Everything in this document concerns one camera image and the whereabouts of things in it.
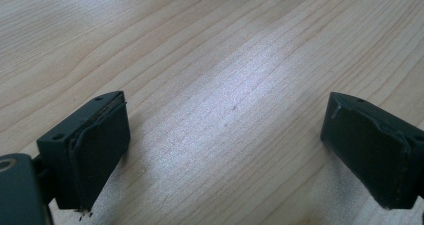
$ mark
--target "wooden table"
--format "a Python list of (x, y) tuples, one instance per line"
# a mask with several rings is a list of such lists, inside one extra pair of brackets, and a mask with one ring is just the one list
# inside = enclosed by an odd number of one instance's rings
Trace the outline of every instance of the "wooden table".
[(424, 128), (423, 39), (424, 0), (0, 0), (0, 154), (124, 90), (128, 154), (57, 224), (420, 224), (319, 134), (330, 91)]

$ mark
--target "light wood tabletop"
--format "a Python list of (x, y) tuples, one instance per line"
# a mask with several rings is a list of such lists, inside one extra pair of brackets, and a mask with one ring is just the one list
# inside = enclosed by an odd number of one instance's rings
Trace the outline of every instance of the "light wood tabletop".
[(331, 91), (423, 129), (423, 59), (424, 0), (0, 0), (0, 154), (123, 90), (128, 153), (56, 224), (420, 224), (319, 135)]

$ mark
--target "screw hole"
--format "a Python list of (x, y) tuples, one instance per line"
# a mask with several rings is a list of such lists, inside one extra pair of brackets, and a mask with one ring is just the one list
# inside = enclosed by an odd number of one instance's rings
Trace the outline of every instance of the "screw hole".
[(56, 140), (62, 139), (63, 137), (65, 137), (65, 135), (63, 135), (63, 134), (56, 134), (56, 135), (54, 135), (52, 137), (52, 139), (56, 141)]
[(11, 167), (15, 166), (15, 158), (6, 158), (0, 161), (0, 172), (9, 170)]

